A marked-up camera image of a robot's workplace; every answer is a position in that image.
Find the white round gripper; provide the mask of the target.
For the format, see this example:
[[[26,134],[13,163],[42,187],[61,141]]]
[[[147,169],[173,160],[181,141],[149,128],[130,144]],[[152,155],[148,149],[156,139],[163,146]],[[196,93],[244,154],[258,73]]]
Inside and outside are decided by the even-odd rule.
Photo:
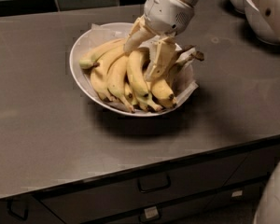
[[[146,0],[144,16],[134,22],[124,44],[124,52],[130,54],[154,37],[155,33],[179,35],[184,32],[194,16],[194,5],[195,0]],[[175,50],[175,41],[169,36],[150,44],[150,63],[145,72],[145,81],[153,81],[164,73],[175,56]]]

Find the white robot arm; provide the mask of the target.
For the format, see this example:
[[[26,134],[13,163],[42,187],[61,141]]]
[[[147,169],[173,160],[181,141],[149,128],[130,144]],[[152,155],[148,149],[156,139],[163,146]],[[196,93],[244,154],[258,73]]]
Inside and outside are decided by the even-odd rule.
[[[194,16],[198,1],[146,0],[144,15],[134,22],[124,51],[129,54],[156,35],[172,38],[181,34]],[[251,1],[280,41],[280,0]],[[280,162],[260,198],[253,224],[280,224]]]

